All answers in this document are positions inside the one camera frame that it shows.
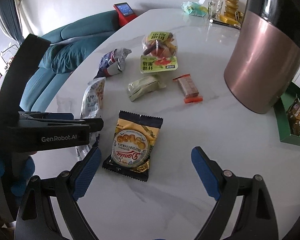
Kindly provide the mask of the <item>white silver snack bag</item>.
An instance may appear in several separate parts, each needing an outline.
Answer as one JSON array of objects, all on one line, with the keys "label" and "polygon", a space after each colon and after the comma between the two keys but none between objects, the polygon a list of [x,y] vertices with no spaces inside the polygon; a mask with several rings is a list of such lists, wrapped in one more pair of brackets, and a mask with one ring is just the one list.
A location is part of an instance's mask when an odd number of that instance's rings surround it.
[{"label": "white silver snack bag", "polygon": [[[102,117],[103,94],[106,83],[105,77],[98,77],[88,83],[88,87],[83,95],[81,105],[81,119],[92,119]],[[89,144],[76,147],[76,153],[79,160],[88,154],[93,146],[98,145],[100,133],[93,132],[89,134]]]}]

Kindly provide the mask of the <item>brown chocolate snack bag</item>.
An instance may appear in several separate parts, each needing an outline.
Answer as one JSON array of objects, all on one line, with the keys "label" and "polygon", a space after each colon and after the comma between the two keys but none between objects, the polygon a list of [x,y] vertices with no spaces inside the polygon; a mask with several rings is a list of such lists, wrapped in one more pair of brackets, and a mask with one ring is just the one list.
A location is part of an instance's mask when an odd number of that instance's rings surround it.
[{"label": "brown chocolate snack bag", "polygon": [[286,111],[290,130],[293,135],[300,136],[300,99],[296,97]]}]

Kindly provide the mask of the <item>blue white snack packet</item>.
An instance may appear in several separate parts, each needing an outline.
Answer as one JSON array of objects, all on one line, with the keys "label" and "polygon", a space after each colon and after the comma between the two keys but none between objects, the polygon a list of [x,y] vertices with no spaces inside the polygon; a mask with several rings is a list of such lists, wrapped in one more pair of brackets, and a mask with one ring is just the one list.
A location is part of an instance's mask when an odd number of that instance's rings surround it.
[{"label": "blue white snack packet", "polygon": [[131,52],[132,51],[130,49],[119,48],[103,55],[98,66],[98,72],[94,79],[100,77],[111,77],[123,72],[126,65],[126,58]]}]

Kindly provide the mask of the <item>Danisa butter cookies packet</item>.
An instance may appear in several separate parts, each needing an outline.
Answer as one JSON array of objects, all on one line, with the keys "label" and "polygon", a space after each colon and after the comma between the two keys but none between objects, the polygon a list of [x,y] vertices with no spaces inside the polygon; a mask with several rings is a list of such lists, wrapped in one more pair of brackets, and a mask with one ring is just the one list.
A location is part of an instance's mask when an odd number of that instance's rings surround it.
[{"label": "Danisa butter cookies packet", "polygon": [[146,182],[149,177],[151,152],[163,118],[120,111],[111,154],[102,167],[108,171]]}]

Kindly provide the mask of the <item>pale green snack packet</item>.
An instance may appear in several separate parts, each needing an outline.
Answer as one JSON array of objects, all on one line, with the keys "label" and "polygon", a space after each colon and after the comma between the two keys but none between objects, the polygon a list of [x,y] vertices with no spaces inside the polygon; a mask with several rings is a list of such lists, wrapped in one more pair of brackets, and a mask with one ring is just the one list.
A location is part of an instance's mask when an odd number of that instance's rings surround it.
[{"label": "pale green snack packet", "polygon": [[158,75],[147,75],[128,84],[128,96],[131,102],[137,98],[166,87],[162,78]]}]

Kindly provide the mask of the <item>red brown wafer bar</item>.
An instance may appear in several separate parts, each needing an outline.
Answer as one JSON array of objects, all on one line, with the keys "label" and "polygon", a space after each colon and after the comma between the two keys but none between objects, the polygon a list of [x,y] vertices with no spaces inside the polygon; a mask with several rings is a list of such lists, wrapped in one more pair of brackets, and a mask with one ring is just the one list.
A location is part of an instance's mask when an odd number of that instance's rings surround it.
[{"label": "red brown wafer bar", "polygon": [[199,94],[190,74],[176,77],[173,81],[177,82],[183,91],[184,103],[197,103],[203,101],[203,97]]}]

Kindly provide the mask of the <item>green label mixed snack bag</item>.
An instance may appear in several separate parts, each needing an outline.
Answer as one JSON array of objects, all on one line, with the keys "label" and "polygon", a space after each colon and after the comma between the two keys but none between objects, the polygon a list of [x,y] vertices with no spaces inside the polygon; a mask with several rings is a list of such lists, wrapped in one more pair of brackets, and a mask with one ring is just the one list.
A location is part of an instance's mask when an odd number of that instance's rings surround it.
[{"label": "green label mixed snack bag", "polygon": [[142,74],[175,71],[178,68],[177,41],[171,32],[153,31],[142,40]]}]

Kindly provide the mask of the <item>teal sofa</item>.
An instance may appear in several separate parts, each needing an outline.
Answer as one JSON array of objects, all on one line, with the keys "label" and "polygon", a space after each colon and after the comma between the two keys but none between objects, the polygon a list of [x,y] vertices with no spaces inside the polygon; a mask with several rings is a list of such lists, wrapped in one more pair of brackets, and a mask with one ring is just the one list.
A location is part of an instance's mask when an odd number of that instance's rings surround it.
[{"label": "teal sofa", "polygon": [[51,42],[28,80],[20,102],[24,111],[46,110],[77,67],[120,28],[115,10],[91,15],[42,36]]}]

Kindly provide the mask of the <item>green tray box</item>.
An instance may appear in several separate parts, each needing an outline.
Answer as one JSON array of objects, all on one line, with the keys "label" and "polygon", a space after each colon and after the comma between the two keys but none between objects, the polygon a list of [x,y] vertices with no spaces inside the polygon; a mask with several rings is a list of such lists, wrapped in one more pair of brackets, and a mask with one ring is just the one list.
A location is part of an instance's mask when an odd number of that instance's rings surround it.
[{"label": "green tray box", "polygon": [[300,87],[291,83],[275,103],[280,141],[300,146]]}]

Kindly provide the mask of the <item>rose gold trash bin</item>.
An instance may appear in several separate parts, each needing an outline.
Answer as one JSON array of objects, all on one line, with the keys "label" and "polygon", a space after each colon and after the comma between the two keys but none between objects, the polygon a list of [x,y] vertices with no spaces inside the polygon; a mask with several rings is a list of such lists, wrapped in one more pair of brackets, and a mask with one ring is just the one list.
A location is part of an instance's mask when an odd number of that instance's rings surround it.
[{"label": "rose gold trash bin", "polygon": [[300,10],[293,0],[247,0],[224,80],[249,110],[264,114],[300,68]]}]

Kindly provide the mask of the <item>black tray under jar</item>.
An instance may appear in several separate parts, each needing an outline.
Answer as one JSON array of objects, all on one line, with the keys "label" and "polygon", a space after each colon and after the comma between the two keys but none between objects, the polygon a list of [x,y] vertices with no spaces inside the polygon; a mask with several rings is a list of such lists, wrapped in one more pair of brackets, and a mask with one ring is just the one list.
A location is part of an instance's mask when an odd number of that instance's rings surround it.
[{"label": "black tray under jar", "polygon": [[224,22],[221,22],[221,21],[218,21],[218,20],[214,20],[214,19],[209,19],[209,22],[211,24],[218,24],[218,25],[222,25],[222,26],[226,26],[226,27],[230,27],[230,28],[235,28],[235,29],[238,29],[240,30],[241,27],[237,24],[228,24],[228,23],[224,23]]}]

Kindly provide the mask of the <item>yellow box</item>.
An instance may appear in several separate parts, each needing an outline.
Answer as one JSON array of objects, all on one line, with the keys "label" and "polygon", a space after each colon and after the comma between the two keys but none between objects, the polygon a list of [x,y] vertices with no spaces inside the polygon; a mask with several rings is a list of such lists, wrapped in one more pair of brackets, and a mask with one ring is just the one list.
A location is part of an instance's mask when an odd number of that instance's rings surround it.
[{"label": "yellow box", "polygon": [[241,24],[240,24],[237,20],[235,20],[235,19],[233,19],[233,18],[230,18],[230,17],[228,17],[228,16],[220,15],[220,16],[219,16],[219,20],[220,20],[221,22],[226,23],[226,24],[229,24],[229,25],[236,25],[236,26],[238,26],[238,27],[241,26]]}]

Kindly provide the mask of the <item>clear glass jar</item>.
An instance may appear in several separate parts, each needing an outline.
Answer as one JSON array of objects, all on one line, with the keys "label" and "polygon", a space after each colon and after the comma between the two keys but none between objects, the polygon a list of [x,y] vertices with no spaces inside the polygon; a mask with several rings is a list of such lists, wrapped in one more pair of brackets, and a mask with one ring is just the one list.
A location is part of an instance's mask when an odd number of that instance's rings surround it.
[{"label": "clear glass jar", "polygon": [[208,0],[208,18],[218,20],[223,7],[222,0]]}]

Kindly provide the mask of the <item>mint green tissue pack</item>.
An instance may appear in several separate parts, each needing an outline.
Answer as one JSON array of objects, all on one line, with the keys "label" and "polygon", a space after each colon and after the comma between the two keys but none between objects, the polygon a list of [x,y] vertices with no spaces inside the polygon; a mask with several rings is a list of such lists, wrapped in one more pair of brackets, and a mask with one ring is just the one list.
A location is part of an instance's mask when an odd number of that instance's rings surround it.
[{"label": "mint green tissue pack", "polygon": [[198,2],[183,2],[181,8],[185,13],[191,16],[204,17],[208,13],[207,8]]}]

